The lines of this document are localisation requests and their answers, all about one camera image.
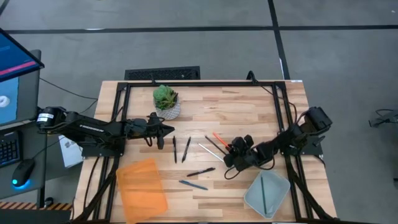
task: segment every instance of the orange plastic folder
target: orange plastic folder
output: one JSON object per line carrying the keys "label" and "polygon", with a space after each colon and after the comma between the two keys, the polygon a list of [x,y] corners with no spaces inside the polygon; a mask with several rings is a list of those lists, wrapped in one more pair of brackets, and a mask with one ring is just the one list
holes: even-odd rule
{"label": "orange plastic folder", "polygon": [[164,194],[154,159],[136,162],[116,171],[127,223],[137,223],[167,211]]}

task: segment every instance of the wooden tabletop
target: wooden tabletop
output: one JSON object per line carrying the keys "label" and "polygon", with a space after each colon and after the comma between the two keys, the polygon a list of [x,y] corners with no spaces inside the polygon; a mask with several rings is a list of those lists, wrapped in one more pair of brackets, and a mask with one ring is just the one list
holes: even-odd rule
{"label": "wooden tabletop", "polygon": [[[96,107],[95,118],[103,121],[111,119],[116,81],[103,82]],[[297,106],[298,113],[308,109],[307,97],[302,82],[286,81],[289,101]],[[154,87],[134,87],[131,89],[127,118],[145,118],[155,111],[152,102]],[[181,113],[178,118],[164,123],[175,128],[175,131],[165,137],[163,150],[156,145],[148,147],[143,139],[128,141],[124,155],[120,159],[120,167],[126,167],[136,161],[154,158],[162,179],[169,209],[147,222],[291,222],[295,221],[290,192],[282,202],[272,220],[267,220],[245,204],[243,196],[259,169],[249,168],[233,180],[226,180],[226,166],[223,162],[203,150],[201,143],[215,154],[222,153],[211,145],[204,135],[214,140],[212,132],[218,133],[226,142],[233,138],[250,134],[254,143],[268,141],[276,137],[279,131],[275,106],[272,96],[258,86],[213,86],[213,87],[173,87],[178,92],[181,101]],[[122,93],[120,106],[123,104]],[[177,138],[177,164],[174,163],[172,138]],[[192,137],[186,161],[181,159],[189,137]],[[323,164],[313,156],[302,156],[303,167],[309,191],[318,203],[331,216],[336,216],[335,207],[330,193],[328,179]],[[84,160],[83,168],[75,197],[75,214],[83,210],[83,200],[88,177],[95,158]],[[94,196],[100,179],[102,158],[99,160],[91,181],[88,202]],[[186,177],[187,174],[215,167],[216,170],[205,174]],[[273,169],[287,178],[285,161],[278,154],[275,156]],[[188,180],[208,188],[200,190],[179,183]],[[104,217],[104,204],[108,193],[103,197],[100,218]],[[302,194],[298,190],[298,198],[302,216],[305,217]],[[125,222],[121,195],[116,186],[111,222]]]}

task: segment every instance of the monitor screen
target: monitor screen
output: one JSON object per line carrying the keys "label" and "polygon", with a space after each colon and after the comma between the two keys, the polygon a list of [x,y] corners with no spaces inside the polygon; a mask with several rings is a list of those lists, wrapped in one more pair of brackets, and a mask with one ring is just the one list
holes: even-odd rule
{"label": "monitor screen", "polygon": [[41,68],[42,62],[0,29],[0,82]]}

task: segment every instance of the white pot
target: white pot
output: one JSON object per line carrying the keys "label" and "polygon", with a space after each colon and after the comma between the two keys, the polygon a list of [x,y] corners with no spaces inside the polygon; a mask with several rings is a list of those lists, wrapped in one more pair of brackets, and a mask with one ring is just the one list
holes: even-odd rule
{"label": "white pot", "polygon": [[167,119],[167,120],[171,120],[171,119],[178,117],[181,112],[180,97],[178,97],[178,96],[177,96],[177,102],[170,109],[161,110],[161,109],[157,108],[156,104],[155,104],[155,99],[154,99],[154,106],[156,109],[157,116]]}

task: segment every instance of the computer mouse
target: computer mouse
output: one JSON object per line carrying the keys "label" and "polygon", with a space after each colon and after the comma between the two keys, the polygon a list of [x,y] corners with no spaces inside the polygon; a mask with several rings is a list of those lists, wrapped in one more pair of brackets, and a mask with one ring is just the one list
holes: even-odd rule
{"label": "computer mouse", "polygon": [[35,167],[33,159],[23,160],[12,174],[12,184],[16,187],[24,185]]}

